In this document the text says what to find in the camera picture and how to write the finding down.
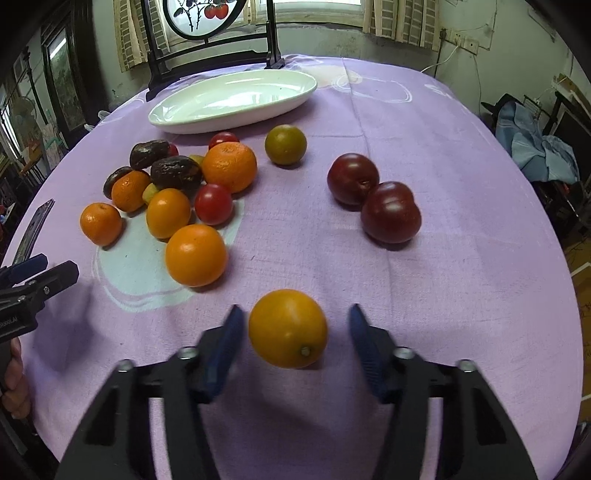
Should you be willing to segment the person's left hand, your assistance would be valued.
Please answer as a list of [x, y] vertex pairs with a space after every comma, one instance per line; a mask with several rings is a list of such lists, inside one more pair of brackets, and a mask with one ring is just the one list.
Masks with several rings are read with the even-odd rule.
[[24, 373], [22, 346], [18, 337], [10, 342], [11, 359], [3, 372], [6, 389], [1, 401], [7, 412], [16, 420], [24, 420], [31, 413], [29, 382]]

